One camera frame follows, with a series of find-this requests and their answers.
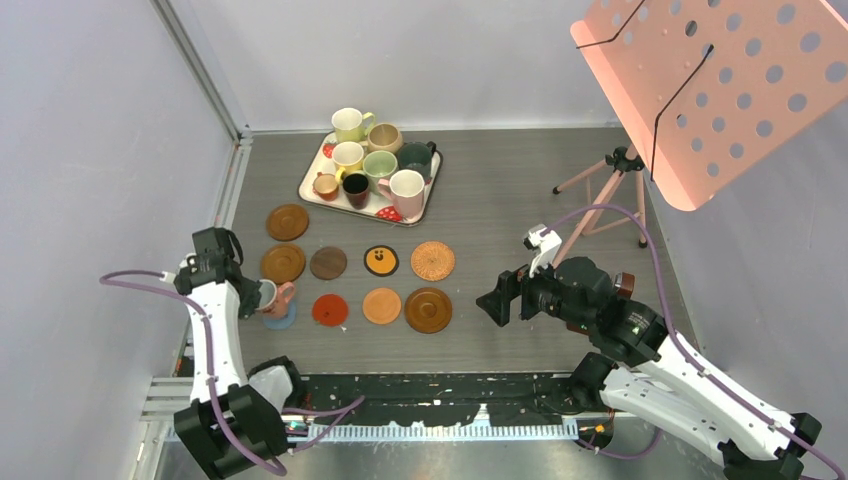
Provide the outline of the brown ridged wooden coaster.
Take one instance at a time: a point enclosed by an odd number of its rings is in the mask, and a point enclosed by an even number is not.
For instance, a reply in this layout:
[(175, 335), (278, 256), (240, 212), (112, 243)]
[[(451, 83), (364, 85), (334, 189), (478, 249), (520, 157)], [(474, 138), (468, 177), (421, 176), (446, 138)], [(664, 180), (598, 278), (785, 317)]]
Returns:
[(297, 280), (305, 266), (304, 251), (293, 243), (280, 243), (269, 248), (260, 262), (262, 277), (277, 285)]

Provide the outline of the dark brown ridged coaster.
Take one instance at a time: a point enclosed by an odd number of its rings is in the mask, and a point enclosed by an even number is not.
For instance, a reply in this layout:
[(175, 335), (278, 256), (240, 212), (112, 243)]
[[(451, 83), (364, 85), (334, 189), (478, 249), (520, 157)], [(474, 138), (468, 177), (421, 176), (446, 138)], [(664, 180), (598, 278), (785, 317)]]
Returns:
[(434, 334), (444, 330), (451, 322), (453, 305), (444, 291), (433, 287), (419, 288), (407, 297), (404, 316), (413, 330)]

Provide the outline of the small pink white cup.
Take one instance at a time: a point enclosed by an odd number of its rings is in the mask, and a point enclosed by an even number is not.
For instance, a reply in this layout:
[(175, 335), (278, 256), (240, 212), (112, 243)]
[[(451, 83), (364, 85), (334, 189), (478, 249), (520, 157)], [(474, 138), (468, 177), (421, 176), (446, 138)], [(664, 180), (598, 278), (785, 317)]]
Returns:
[(277, 284), (269, 279), (261, 279), (259, 293), (260, 301), (255, 312), (272, 320), (282, 320), (289, 313), (296, 285), (293, 282)]

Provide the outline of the woven rattan coaster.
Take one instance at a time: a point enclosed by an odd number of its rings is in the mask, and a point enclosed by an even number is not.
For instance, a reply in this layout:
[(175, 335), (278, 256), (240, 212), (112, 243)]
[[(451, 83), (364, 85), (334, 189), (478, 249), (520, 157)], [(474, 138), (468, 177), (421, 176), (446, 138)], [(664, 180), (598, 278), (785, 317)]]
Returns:
[(411, 254), (410, 266), (419, 278), (438, 282), (446, 279), (456, 266), (453, 250), (443, 242), (427, 241), (418, 245)]

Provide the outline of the blue round coaster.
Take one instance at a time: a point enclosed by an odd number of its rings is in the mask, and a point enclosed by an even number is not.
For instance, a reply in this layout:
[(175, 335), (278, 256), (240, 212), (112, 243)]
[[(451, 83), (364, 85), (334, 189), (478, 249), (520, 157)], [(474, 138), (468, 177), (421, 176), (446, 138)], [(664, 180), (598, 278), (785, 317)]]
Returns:
[(287, 313), (279, 318), (273, 318), (270, 315), (264, 315), (262, 317), (263, 324), (266, 328), (274, 331), (282, 331), (290, 328), (295, 322), (297, 317), (297, 304), (290, 303), (288, 305)]

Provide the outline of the dark walnut round coaster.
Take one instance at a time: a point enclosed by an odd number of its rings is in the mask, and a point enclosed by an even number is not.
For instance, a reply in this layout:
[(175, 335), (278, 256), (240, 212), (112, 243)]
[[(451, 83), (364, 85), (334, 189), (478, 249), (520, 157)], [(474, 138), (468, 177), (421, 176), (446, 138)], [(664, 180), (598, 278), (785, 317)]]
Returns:
[(320, 280), (333, 280), (341, 276), (348, 265), (346, 253), (335, 246), (316, 251), (310, 260), (310, 272)]

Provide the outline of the light orange round coaster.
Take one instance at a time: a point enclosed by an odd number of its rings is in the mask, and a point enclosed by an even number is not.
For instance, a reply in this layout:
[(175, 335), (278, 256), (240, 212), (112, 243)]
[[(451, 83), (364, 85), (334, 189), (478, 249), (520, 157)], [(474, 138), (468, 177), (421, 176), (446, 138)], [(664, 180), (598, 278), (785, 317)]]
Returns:
[(380, 287), (365, 295), (362, 310), (365, 318), (376, 325), (388, 325), (400, 315), (402, 300), (392, 289)]

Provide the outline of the orange black smiley coaster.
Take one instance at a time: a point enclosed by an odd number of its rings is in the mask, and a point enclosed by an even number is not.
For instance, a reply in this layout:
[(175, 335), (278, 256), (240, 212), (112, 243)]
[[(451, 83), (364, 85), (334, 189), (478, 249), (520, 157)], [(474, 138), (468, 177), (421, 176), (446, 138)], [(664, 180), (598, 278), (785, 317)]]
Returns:
[(396, 251), (388, 245), (375, 245), (367, 249), (363, 255), (366, 270), (378, 277), (393, 275), (399, 268), (400, 262)]

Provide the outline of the small orange cup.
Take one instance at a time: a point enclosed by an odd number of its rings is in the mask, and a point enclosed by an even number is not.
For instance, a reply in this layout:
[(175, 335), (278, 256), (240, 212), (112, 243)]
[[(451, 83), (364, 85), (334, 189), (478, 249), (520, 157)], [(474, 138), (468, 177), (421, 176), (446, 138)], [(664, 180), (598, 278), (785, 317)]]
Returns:
[(324, 202), (332, 202), (339, 194), (339, 184), (334, 174), (318, 173), (312, 184), (313, 193)]

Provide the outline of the red apple smiley coaster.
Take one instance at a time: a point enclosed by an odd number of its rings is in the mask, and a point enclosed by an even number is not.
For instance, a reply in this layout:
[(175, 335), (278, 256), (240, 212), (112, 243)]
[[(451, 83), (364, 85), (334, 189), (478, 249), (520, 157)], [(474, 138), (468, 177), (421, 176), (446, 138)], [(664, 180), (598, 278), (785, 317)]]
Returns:
[(349, 306), (340, 295), (325, 294), (315, 300), (311, 315), (313, 320), (320, 325), (336, 327), (347, 320)]

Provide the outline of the pink white mug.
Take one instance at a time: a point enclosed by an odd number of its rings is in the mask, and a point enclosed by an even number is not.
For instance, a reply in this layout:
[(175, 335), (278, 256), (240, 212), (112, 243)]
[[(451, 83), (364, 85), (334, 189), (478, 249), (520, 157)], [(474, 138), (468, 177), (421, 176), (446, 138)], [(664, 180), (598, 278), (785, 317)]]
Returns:
[(423, 176), (410, 169), (399, 170), (377, 183), (379, 193), (391, 201), (402, 218), (410, 221), (418, 218), (424, 210), (425, 187)]

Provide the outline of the dark maroon cup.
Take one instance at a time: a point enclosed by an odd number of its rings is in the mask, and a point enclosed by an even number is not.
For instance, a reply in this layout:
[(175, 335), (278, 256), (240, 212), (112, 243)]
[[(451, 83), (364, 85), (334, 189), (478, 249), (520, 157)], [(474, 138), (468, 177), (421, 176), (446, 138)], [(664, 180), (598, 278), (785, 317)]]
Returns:
[(370, 182), (366, 175), (360, 172), (347, 174), (341, 187), (352, 208), (361, 210), (366, 207), (370, 193)]

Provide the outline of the light green cup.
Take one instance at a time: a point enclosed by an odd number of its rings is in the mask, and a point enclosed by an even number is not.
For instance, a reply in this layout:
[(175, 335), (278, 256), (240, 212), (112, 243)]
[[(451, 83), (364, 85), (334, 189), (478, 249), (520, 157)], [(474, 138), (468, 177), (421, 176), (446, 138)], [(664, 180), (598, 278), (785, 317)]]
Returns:
[(369, 180), (370, 190), (379, 193), (379, 181), (389, 179), (398, 169), (398, 160), (390, 151), (373, 151), (368, 153), (362, 165), (363, 173)]

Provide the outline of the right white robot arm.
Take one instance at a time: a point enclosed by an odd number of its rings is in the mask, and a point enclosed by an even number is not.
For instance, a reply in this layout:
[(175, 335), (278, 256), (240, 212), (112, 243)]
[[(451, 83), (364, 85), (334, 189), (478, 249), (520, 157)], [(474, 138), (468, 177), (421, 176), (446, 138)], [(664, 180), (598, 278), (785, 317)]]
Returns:
[(574, 257), (504, 271), (476, 304), (504, 326), (518, 300), (520, 319), (544, 313), (586, 335), (596, 349), (567, 383), (580, 408), (636, 415), (721, 465), (728, 479), (801, 478), (820, 422), (777, 409), (716, 371), (660, 314), (631, 299), (631, 285), (629, 274), (611, 277)]

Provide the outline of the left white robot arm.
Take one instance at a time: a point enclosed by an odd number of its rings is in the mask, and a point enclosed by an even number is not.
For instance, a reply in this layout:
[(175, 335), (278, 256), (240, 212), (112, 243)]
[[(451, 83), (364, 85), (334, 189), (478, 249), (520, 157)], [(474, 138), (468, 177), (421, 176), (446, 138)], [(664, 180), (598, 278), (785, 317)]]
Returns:
[(174, 287), (190, 313), (196, 371), (189, 405), (174, 415), (176, 434), (210, 479), (251, 467), (282, 477), (279, 458), (291, 444), (281, 412), (298, 412), (307, 389), (285, 356), (246, 370), (239, 323), (255, 313), (285, 317), (293, 288), (246, 277), (241, 245), (226, 228), (200, 230), (192, 241)]

